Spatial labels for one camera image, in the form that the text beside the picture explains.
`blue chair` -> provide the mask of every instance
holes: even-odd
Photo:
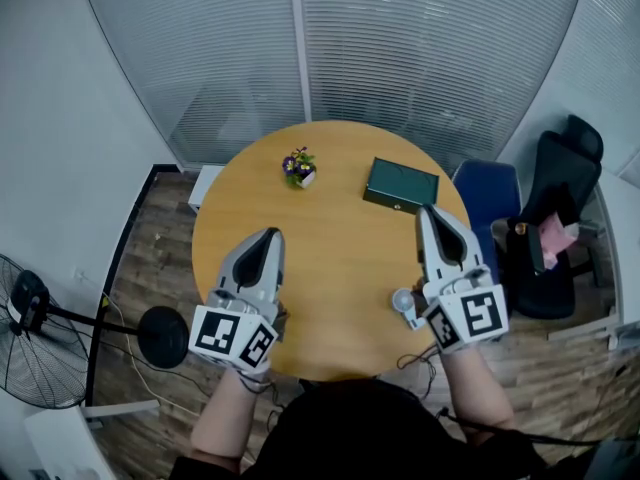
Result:
[[[485,264],[495,283],[500,282],[492,224],[499,219],[520,215],[520,186],[512,165],[484,160],[465,160],[453,175],[464,203],[471,229],[480,242]]]

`small white pot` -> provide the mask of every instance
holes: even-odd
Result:
[[[311,173],[309,173],[305,179],[298,182],[298,186],[302,188],[307,188],[309,185],[311,185],[311,182],[314,179],[316,179],[316,171],[311,171]]]

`black shirt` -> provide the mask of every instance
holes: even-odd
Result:
[[[248,478],[390,473],[394,478],[519,479],[545,467],[519,432],[474,448],[453,439],[410,392],[377,380],[327,383],[294,400],[264,443]],[[233,478],[181,457],[171,480]]]

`green box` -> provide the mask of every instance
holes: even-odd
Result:
[[[375,158],[362,199],[415,215],[424,204],[435,204],[438,176]]]

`purple flower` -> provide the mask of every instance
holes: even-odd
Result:
[[[293,174],[296,170],[296,159],[288,156],[282,162],[282,169],[286,175]]]
[[[298,174],[303,178],[311,171],[313,171],[313,169],[309,164],[298,164]]]

